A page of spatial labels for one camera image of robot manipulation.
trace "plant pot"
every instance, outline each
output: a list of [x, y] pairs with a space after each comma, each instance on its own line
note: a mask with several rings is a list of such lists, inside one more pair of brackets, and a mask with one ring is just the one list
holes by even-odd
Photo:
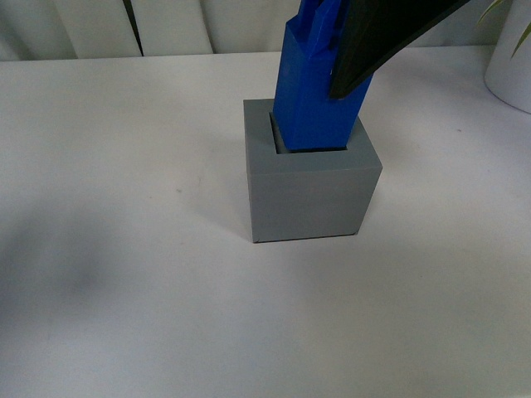
[[253, 242], [357, 234], [382, 171], [360, 120], [346, 148], [293, 153], [272, 111], [244, 101]]
[[519, 38], [531, 17], [529, 0], [514, 0], [494, 54], [485, 74], [485, 83], [498, 98], [531, 113], [531, 38], [513, 56]]

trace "curtain fold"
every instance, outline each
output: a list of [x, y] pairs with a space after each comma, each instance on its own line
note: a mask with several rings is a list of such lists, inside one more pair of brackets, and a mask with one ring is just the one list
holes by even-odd
[[53, 0], [78, 58], [140, 56], [122, 0]]
[[145, 56], [212, 53], [199, 0], [131, 3]]

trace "gray box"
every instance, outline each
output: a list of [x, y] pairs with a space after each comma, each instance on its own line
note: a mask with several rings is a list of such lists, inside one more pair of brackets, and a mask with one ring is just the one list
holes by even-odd
[[382, 172], [361, 121], [344, 149], [291, 153], [273, 101], [243, 103], [253, 242], [357, 234]]

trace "white curtain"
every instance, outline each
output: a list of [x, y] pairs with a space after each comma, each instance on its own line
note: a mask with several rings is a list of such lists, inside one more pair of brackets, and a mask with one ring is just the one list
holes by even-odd
[[[130, 0], [146, 56], [278, 51], [300, 0]], [[494, 44], [508, 5], [471, 0], [418, 46]], [[124, 0], [0, 0], [0, 61], [140, 56]]]

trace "blue block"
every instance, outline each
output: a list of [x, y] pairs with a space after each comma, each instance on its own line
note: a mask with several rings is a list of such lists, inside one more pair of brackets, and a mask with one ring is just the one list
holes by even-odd
[[371, 77], [344, 99], [330, 99], [346, 2], [303, 0], [286, 23], [273, 114], [292, 151], [345, 148]]

